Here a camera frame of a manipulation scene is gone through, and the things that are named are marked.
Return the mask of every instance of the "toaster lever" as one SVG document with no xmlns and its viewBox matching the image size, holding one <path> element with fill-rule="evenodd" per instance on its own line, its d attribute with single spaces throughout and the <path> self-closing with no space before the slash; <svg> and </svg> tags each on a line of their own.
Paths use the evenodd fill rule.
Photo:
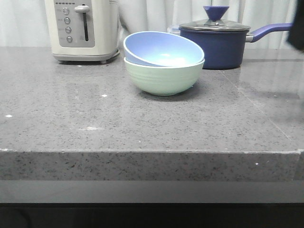
<svg viewBox="0 0 304 228">
<path fill-rule="evenodd" d="M 76 6 L 74 8 L 76 13 L 87 13 L 88 11 L 90 11 L 90 7 L 88 6 Z"/>
</svg>

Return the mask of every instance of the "toaster control panel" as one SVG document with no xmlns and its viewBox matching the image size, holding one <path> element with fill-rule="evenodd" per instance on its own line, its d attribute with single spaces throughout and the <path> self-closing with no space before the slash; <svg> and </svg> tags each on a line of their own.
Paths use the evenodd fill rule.
<svg viewBox="0 0 304 228">
<path fill-rule="evenodd" d="M 91 0 L 54 0 L 58 39 L 62 47 L 95 46 Z"/>
</svg>

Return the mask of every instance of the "lid knob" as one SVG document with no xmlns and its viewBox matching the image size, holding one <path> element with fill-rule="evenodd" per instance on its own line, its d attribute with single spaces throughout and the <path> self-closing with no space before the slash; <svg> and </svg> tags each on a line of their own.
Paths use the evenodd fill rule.
<svg viewBox="0 0 304 228">
<path fill-rule="evenodd" d="M 229 6 L 204 6 L 204 9 L 212 21 L 217 21 L 226 13 Z"/>
</svg>

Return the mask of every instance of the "toaster button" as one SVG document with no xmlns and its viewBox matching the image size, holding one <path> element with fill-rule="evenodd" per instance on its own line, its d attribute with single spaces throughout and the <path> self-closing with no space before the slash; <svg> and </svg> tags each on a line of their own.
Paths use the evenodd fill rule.
<svg viewBox="0 0 304 228">
<path fill-rule="evenodd" d="M 70 18 L 65 18 L 64 21 L 66 24 L 69 24 L 71 22 Z"/>
<path fill-rule="evenodd" d="M 70 37 L 70 36 L 68 36 L 68 37 L 66 38 L 66 40 L 67 40 L 67 42 L 72 43 L 73 38 L 72 38 L 72 37 Z"/>
<path fill-rule="evenodd" d="M 70 27 L 66 27 L 66 33 L 71 33 L 72 29 Z"/>
<path fill-rule="evenodd" d="M 64 8 L 62 9 L 62 11 L 63 11 L 63 13 L 66 14 L 66 15 L 70 13 L 70 10 L 69 10 L 67 7 L 64 7 Z"/>
</svg>

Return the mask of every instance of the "mint green bowl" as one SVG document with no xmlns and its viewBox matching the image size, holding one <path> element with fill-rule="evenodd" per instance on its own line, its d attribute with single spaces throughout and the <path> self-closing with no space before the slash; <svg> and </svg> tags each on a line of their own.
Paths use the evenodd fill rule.
<svg viewBox="0 0 304 228">
<path fill-rule="evenodd" d="M 201 76 L 205 60 L 192 66 L 161 67 L 131 63 L 124 58 L 133 83 L 141 90 L 158 96 L 170 96 L 189 89 Z"/>
</svg>

